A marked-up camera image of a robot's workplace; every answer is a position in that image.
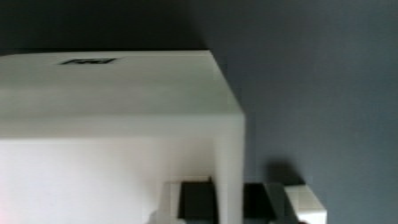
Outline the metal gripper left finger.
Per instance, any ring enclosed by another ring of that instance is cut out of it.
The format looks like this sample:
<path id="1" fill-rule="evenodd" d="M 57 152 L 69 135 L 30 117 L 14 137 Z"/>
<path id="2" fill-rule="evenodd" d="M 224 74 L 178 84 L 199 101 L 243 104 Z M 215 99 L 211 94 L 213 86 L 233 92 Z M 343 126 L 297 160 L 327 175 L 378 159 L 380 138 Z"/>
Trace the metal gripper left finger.
<path id="1" fill-rule="evenodd" d="M 218 224 L 211 181 L 169 182 L 163 185 L 154 224 Z"/>

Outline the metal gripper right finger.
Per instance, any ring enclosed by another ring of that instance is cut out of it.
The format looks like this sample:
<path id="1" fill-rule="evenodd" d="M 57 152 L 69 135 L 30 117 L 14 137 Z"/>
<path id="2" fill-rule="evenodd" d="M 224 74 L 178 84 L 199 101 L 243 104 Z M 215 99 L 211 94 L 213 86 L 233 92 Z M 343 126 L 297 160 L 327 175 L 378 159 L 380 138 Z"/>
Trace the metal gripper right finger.
<path id="1" fill-rule="evenodd" d="M 243 224 L 327 224 L 327 209 L 307 185 L 245 184 Z"/>

